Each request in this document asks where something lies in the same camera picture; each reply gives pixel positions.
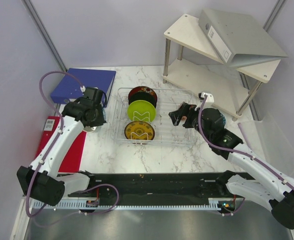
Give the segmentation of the light blue mug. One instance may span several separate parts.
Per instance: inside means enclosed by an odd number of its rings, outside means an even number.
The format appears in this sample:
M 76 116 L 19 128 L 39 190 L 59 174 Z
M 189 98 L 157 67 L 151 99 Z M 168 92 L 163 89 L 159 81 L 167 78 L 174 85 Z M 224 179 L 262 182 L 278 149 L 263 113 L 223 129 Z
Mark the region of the light blue mug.
M 93 127 L 90 127 L 90 126 L 86 126 L 83 131 L 86 132 L 86 133 L 94 133 L 94 132 L 98 132 L 101 130 L 101 126 L 93 126 Z

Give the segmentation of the blue patterned bowl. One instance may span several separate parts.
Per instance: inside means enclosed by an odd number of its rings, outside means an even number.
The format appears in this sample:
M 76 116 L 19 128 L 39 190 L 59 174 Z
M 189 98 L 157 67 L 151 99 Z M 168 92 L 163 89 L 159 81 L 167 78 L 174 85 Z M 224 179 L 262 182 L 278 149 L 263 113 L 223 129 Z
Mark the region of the blue patterned bowl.
M 222 120 L 223 120 L 223 126 L 225 127 L 226 126 L 226 118 L 225 116 L 221 113 L 221 117 L 222 117 Z

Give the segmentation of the light blue cup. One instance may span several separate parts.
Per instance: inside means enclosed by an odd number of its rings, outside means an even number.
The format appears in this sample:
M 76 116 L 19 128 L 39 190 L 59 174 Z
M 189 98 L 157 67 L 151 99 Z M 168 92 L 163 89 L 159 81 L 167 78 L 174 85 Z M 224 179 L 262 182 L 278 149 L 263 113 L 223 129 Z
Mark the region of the light blue cup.
M 104 122 L 107 123 L 107 115 L 106 115 L 106 110 L 104 106 L 102 107 L 102 112 L 103 112 Z

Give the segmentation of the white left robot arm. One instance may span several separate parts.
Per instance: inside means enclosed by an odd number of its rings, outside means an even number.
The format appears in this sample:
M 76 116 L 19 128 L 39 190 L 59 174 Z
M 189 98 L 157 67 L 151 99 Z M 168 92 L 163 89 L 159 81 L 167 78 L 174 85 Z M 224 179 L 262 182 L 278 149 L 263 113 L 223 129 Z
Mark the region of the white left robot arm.
M 106 123 L 102 98 L 104 91 L 87 87 L 83 96 L 65 105 L 53 135 L 34 161 L 21 166 L 17 178 L 23 193 L 49 206 L 57 205 L 63 197 L 80 191 L 86 197 L 96 193 L 96 183 L 88 173 L 58 176 L 63 159 L 74 140 L 84 128 L 95 128 Z

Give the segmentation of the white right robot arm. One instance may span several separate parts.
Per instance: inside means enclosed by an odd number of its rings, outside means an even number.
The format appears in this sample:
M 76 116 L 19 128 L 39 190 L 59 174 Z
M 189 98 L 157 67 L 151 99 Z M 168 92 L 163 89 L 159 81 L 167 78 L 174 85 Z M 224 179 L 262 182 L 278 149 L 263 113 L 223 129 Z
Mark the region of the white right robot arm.
M 184 120 L 183 127 L 197 130 L 211 150 L 245 170 L 253 180 L 225 171 L 216 183 L 216 192 L 222 197 L 238 195 L 267 210 L 284 227 L 294 229 L 294 178 L 277 170 L 258 156 L 236 134 L 225 128 L 224 116 L 214 108 L 197 108 L 183 102 L 170 112 L 174 126 Z

